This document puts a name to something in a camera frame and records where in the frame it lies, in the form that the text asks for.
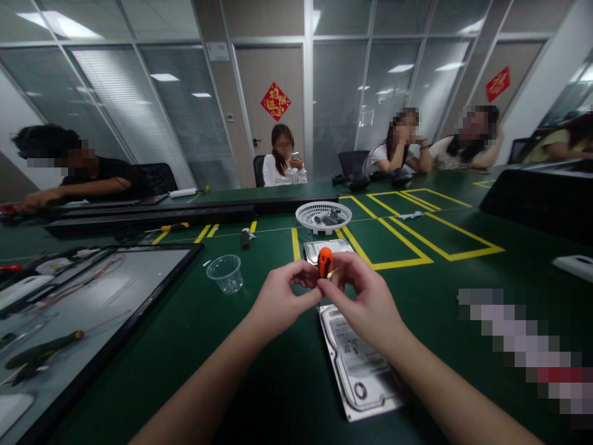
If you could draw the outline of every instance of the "door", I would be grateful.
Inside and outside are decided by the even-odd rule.
[[[500,122],[543,45],[543,42],[497,43],[471,104],[496,105],[500,111]],[[506,67],[509,69],[510,85],[489,103],[486,85]]]
[[[306,167],[302,48],[237,48],[237,64],[251,137],[261,140],[253,147],[255,155],[272,153],[272,128],[276,124],[285,124],[292,131],[295,151],[299,152]],[[290,105],[278,121],[261,105],[273,83],[290,100]]]

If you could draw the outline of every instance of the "white plastic basket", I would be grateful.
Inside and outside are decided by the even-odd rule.
[[[340,216],[346,221],[336,224],[335,226],[325,226],[323,224],[317,224],[313,221],[315,216],[329,214],[332,210],[339,210]],[[323,232],[322,235],[331,235],[334,230],[345,226],[352,219],[352,212],[348,207],[329,201],[315,201],[301,205],[298,209],[296,209],[295,215],[298,222],[308,229],[311,229],[314,235],[319,235],[319,232]]]

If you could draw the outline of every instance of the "hard drive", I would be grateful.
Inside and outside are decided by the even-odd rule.
[[[318,312],[348,421],[404,406],[405,385],[387,360],[356,335],[334,305]]]
[[[346,240],[337,239],[329,241],[311,241],[303,244],[303,250],[305,251],[305,258],[312,265],[317,265],[319,258],[319,251],[324,247],[329,247],[334,253],[336,252],[354,252],[352,246],[348,244]]]

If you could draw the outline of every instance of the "yellow shirt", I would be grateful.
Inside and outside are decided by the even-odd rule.
[[[530,154],[527,155],[523,164],[534,164],[546,161],[553,161],[553,158],[548,152],[545,150],[546,145],[552,145],[554,143],[565,143],[569,144],[570,142],[570,133],[568,130],[558,130],[554,131],[554,133],[548,134],[545,138],[543,138],[537,145],[531,150]],[[589,138],[585,138],[579,141],[574,147],[571,148],[572,151],[584,151],[588,147]]]

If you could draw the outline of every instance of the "person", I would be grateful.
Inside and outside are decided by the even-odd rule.
[[[593,112],[568,121],[543,138],[523,160],[524,164],[564,159],[593,159]]]
[[[292,158],[295,139],[288,126],[276,124],[272,129],[272,154],[264,158],[264,186],[306,184],[307,170],[301,158]]]
[[[21,158],[68,171],[60,186],[27,195],[23,202],[27,210],[45,207],[51,201],[134,200],[154,195],[137,169],[119,159],[95,156],[73,130],[36,125],[23,128],[12,141]]]
[[[334,265],[330,281],[319,279],[317,268],[303,260],[271,271],[243,321],[131,444],[210,443],[259,352],[324,295],[354,332],[399,371],[451,443],[541,443],[414,337],[385,280],[360,256],[335,253]],[[296,297],[290,288],[294,283],[312,290]],[[356,299],[343,293],[346,284],[353,286]]]
[[[416,135],[418,119],[418,111],[415,108],[404,108],[393,118],[385,140],[369,153],[369,173],[376,170],[389,173],[403,168],[404,164],[418,173],[428,173],[431,170],[431,156],[427,150],[428,139]],[[420,145],[419,158],[410,152],[411,144]]]
[[[463,126],[457,134],[433,144],[430,149],[432,167],[438,170],[492,167],[503,142],[503,133],[497,121],[496,106],[475,107],[463,119]]]

